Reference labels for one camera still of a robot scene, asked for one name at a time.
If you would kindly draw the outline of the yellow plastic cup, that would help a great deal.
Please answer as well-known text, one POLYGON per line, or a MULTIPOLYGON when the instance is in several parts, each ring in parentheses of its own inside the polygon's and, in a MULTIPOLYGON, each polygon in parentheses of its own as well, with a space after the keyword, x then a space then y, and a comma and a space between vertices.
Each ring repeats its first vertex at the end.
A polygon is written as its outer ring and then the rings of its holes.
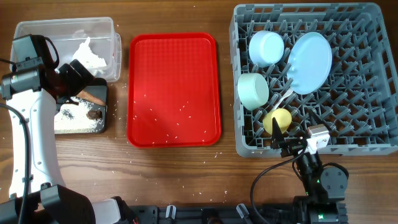
POLYGON ((292 122, 292 115, 288 110, 284 108, 278 108, 274 111, 270 111, 269 113, 267 113, 262 123, 264 130, 268 134, 272 134, 272 120, 274 118, 276 119, 277 124, 279 125, 281 133, 284 134, 292 122))

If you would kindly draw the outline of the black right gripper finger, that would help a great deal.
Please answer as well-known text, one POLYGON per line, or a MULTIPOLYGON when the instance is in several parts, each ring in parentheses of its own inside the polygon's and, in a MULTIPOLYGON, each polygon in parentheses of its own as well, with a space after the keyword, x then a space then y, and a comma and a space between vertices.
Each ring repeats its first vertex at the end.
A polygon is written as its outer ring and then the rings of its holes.
POLYGON ((282 131, 280 130, 279 124, 276 118, 272 119, 272 143, 279 144, 280 142, 284 142, 284 137, 282 131))
POLYGON ((324 120, 321 120, 320 117, 313 112, 313 110, 309 109, 308 115, 309 115, 309 120, 313 125, 322 124, 327 128, 327 130, 330 130, 329 125, 324 120))

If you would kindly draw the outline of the white rice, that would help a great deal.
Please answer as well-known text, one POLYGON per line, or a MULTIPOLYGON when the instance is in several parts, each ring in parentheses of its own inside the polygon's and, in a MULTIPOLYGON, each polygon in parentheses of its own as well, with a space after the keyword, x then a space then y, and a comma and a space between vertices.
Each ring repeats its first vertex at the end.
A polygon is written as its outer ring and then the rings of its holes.
POLYGON ((100 133, 104 128, 105 107, 83 101, 77 97, 72 97, 72 100, 78 104, 64 104, 55 115, 55 134, 100 133), (102 119, 88 119, 86 114, 89 110, 101 110, 102 119))

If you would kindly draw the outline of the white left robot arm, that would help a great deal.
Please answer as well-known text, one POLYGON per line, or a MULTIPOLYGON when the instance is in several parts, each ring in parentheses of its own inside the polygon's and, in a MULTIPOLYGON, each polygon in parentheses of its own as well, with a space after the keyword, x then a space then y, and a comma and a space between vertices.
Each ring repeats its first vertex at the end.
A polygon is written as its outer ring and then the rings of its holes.
POLYGON ((96 78, 77 60, 60 64, 48 37, 29 34, 12 44, 17 60, 1 78, 1 98, 11 117, 14 162, 1 222, 122 223, 120 198, 93 203, 66 188, 57 159, 55 114, 96 78))

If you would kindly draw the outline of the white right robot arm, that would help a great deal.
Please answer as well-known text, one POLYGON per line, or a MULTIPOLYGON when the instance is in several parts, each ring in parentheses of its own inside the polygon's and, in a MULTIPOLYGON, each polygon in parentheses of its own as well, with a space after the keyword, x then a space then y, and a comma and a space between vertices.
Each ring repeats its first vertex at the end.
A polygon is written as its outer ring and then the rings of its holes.
POLYGON ((282 157, 293 157, 294 172, 306 191, 305 196, 294 197, 290 209, 291 223, 348 223, 345 191, 349 173, 343 166, 324 164, 318 151, 330 140, 330 127, 314 112, 308 112, 314 126, 307 128, 303 137, 286 140, 275 118, 272 118, 272 144, 282 149, 282 157))

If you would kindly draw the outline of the white wrapper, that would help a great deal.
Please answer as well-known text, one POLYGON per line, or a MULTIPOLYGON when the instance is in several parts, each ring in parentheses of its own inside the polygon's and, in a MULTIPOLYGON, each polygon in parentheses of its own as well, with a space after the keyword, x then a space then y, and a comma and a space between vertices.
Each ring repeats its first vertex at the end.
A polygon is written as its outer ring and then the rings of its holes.
POLYGON ((90 48, 90 37, 87 37, 84 43, 79 45, 78 50, 73 54, 72 59, 78 60, 85 68, 87 68, 92 75, 103 74, 104 70, 98 67, 107 66, 104 58, 94 54, 90 48))

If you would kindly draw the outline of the brown sweet potato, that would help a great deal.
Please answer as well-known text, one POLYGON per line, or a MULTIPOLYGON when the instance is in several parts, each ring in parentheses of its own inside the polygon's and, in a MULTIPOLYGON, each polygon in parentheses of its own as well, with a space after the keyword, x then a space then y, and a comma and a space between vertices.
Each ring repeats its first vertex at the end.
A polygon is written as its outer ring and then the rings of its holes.
POLYGON ((94 103, 99 106, 106 106, 105 101, 93 96, 92 94, 88 93, 85 90, 82 90, 81 92, 79 92, 76 97, 83 101, 94 103))

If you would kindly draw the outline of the light blue bowl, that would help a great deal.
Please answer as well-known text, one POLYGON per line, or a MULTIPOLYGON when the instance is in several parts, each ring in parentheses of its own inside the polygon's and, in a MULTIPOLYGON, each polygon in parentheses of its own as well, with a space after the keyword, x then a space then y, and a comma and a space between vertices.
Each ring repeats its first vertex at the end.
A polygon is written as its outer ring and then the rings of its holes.
POLYGON ((279 62, 284 54, 282 37, 271 31, 256 32, 249 43, 249 57, 253 64, 268 67, 279 62))

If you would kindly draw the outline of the brown food lump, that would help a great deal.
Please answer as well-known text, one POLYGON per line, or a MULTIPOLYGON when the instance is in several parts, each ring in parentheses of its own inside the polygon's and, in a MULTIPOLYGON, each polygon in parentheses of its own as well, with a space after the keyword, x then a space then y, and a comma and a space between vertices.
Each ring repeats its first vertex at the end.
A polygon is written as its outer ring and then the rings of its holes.
POLYGON ((88 119, 91 119, 91 120, 100 120, 103 117, 101 110, 89 110, 89 112, 87 112, 86 116, 88 119))

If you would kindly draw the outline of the light blue plate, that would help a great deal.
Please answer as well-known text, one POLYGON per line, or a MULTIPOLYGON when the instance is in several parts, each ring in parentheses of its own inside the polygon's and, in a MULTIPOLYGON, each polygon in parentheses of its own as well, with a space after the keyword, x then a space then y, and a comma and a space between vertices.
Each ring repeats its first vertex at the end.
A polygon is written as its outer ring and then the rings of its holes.
POLYGON ((309 32, 293 46, 288 63, 287 78, 292 79, 291 89, 306 95, 319 89, 330 74, 332 52, 329 42, 317 32, 309 32))

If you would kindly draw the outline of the white plastic spoon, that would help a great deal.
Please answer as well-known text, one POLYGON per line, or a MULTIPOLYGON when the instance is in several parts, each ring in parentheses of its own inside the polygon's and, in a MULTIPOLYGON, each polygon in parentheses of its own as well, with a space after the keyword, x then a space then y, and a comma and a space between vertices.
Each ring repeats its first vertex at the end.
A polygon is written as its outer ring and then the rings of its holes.
POLYGON ((274 105, 274 107, 271 109, 271 111, 275 111, 279 105, 286 99, 288 98, 292 93, 293 93, 293 89, 289 88, 281 97, 281 99, 274 105))

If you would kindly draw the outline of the green bowl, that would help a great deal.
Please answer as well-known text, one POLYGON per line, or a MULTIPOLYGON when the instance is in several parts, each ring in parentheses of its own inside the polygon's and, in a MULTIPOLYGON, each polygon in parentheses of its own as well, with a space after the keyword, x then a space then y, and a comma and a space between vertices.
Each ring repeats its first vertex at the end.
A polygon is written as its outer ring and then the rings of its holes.
POLYGON ((269 100, 269 86, 260 73, 244 73, 238 79, 238 96, 247 110, 264 106, 269 100))

